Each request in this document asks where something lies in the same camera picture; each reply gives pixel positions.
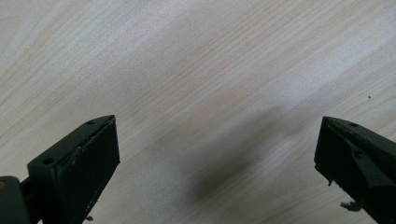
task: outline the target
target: black plastic part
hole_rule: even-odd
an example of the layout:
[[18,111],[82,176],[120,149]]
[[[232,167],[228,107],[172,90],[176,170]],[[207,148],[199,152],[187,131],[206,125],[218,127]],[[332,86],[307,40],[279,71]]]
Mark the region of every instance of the black plastic part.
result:
[[17,177],[0,177],[0,220],[6,224],[32,223]]
[[80,224],[120,163],[116,120],[90,120],[28,164],[44,224]]
[[396,223],[396,144],[358,124],[324,117],[315,168],[378,223]]

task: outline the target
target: light wood grain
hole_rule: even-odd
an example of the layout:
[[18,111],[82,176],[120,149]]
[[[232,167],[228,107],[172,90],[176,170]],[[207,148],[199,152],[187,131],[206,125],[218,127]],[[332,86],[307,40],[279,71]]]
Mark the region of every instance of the light wood grain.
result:
[[0,175],[115,114],[93,223],[374,223],[313,157],[325,115],[396,140],[395,52],[389,0],[2,0]]

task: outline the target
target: wooden table surface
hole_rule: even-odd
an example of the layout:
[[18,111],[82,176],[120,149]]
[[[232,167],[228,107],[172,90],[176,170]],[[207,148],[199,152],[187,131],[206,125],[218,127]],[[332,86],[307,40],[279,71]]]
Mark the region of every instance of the wooden table surface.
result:
[[0,175],[114,114],[93,223],[374,223],[313,158],[323,116],[396,140],[395,52],[391,0],[0,0]]

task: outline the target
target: screw hole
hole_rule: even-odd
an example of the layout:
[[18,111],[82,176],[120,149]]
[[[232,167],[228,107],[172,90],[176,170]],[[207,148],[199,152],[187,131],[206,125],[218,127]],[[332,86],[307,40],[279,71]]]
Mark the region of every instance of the screw hole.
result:
[[43,160],[43,164],[44,165],[49,165],[51,163],[53,163],[53,159],[52,158],[48,158],[48,159]]

